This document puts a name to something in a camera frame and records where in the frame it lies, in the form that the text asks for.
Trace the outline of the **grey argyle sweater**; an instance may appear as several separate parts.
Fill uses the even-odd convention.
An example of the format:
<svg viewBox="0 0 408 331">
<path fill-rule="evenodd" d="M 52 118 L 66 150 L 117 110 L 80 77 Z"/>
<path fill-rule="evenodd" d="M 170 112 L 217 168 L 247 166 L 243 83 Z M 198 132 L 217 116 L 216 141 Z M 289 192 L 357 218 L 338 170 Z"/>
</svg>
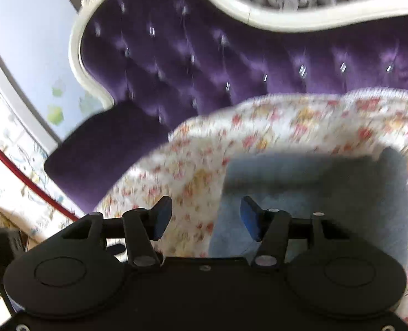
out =
<svg viewBox="0 0 408 331">
<path fill-rule="evenodd" d="M 322 212 L 406 267 L 407 181 L 407 159 L 391 148 L 378 157 L 274 153 L 233 159 L 208 255 L 252 260 L 259 244 L 240 214 L 242 198 L 250 196 L 263 209 L 283 210 L 292 217 Z"/>
</svg>

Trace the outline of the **floral bed cover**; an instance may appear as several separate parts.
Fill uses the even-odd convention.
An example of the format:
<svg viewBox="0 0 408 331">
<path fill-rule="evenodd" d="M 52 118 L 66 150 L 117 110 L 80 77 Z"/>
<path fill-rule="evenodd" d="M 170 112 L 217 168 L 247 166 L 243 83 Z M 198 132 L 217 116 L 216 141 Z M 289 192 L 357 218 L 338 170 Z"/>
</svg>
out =
<svg viewBox="0 0 408 331">
<path fill-rule="evenodd" d="M 168 256 L 210 257 L 231 160 L 274 153 L 378 157 L 386 148 L 405 156 L 408 170 L 408 91 L 256 97 L 183 122 L 167 143 L 114 177 L 95 209 L 120 217 L 169 196 L 172 219 L 155 249 Z M 407 290 L 398 313 L 408 323 L 408 263 L 405 269 Z"/>
</svg>

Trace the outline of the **white printed box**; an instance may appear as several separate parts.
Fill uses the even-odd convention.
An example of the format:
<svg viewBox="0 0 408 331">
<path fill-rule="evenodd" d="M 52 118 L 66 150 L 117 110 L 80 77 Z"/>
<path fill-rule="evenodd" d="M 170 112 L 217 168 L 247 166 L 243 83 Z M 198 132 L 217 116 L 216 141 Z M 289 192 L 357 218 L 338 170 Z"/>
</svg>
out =
<svg viewBox="0 0 408 331">
<path fill-rule="evenodd" d="M 30 136 L 0 96 L 0 150 L 35 185 L 77 218 L 83 212 L 50 180 L 44 171 L 46 152 Z M 64 229 L 71 219 L 28 188 L 0 161 L 0 213 L 37 242 Z"/>
</svg>

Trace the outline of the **purple tufted chaise sofa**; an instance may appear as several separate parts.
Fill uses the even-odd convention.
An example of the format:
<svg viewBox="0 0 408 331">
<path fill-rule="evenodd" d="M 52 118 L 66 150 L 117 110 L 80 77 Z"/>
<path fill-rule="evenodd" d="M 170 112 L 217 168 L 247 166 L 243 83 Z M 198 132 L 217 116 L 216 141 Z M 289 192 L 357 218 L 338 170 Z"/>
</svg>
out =
<svg viewBox="0 0 408 331">
<path fill-rule="evenodd" d="M 245 0 L 89 0 L 72 27 L 68 60 L 104 111 L 44 168 L 91 212 L 191 117 L 267 95 L 408 90 L 408 0 L 295 13 Z"/>
</svg>

